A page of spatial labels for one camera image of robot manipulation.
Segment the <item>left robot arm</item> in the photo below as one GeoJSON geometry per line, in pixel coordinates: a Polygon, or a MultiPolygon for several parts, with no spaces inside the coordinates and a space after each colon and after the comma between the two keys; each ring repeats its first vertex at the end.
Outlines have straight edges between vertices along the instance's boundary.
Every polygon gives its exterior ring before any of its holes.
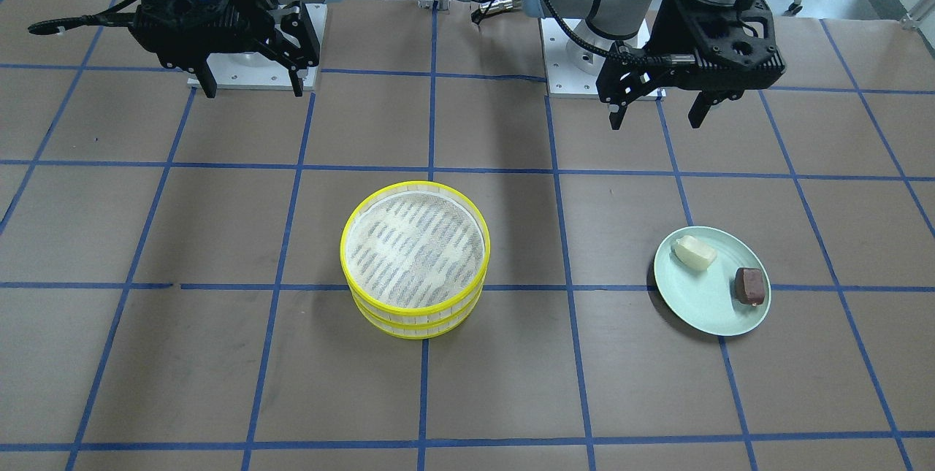
{"type": "Polygon", "coordinates": [[[603,59],[595,88],[613,129],[632,102],[671,86],[697,93],[688,119],[699,128],[716,104],[786,71],[765,0],[523,0],[523,9],[603,59]]]}

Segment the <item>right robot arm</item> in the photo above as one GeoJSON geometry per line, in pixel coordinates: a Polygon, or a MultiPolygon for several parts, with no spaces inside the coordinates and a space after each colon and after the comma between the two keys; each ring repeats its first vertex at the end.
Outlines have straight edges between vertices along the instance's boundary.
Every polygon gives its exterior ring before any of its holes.
{"type": "Polygon", "coordinates": [[[219,88],[210,59],[257,55],[280,65],[301,97],[321,59],[310,8],[340,0],[140,0],[129,31],[164,68],[193,76],[213,98],[219,88]]]}

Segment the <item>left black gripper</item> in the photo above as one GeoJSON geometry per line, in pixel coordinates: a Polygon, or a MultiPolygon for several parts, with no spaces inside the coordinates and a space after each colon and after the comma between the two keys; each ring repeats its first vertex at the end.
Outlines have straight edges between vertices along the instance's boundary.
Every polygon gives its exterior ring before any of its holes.
{"type": "Polygon", "coordinates": [[[617,42],[610,51],[595,84],[600,101],[610,104],[614,131],[627,106],[657,88],[697,91],[688,121],[699,129],[724,99],[769,88],[786,72],[765,0],[751,0],[747,9],[663,0],[644,47],[617,42]]]}

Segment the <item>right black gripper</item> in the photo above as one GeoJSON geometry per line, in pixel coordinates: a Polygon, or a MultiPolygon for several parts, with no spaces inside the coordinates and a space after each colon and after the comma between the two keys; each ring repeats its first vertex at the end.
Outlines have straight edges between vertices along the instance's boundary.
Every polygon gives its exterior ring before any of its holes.
{"type": "Polygon", "coordinates": [[[131,35],[166,67],[196,71],[209,99],[218,85],[211,54],[260,53],[289,69],[294,97],[304,94],[301,69],[318,66],[320,42],[298,1],[141,0],[131,35]]]}

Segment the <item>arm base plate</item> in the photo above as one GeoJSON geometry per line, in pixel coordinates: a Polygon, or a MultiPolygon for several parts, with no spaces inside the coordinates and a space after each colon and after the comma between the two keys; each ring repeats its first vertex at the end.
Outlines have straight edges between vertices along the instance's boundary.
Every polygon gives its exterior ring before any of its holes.
{"type": "MultiPolygon", "coordinates": [[[[565,24],[573,28],[578,35],[589,44],[607,49],[611,46],[610,39],[595,34],[581,20],[567,19],[565,24]]],[[[541,18],[542,55],[546,69],[546,79],[549,94],[554,98],[568,99],[596,99],[598,97],[597,78],[605,61],[602,56],[595,55],[571,41],[562,31],[554,18],[541,18]]],[[[641,47],[650,38],[646,20],[642,21],[637,35],[625,41],[632,47],[641,47]]],[[[647,96],[640,97],[644,101],[665,98],[665,89],[657,88],[647,96]]]]}
{"type": "MultiPolygon", "coordinates": [[[[325,25],[328,9],[324,3],[307,3],[306,9],[318,41],[321,54],[324,54],[325,25]]],[[[293,85],[287,69],[276,61],[270,61],[261,54],[211,54],[207,58],[208,69],[213,73],[217,88],[242,89],[243,91],[293,91],[293,85]]],[[[311,92],[316,88],[320,66],[301,69],[303,91],[311,92]]]]}

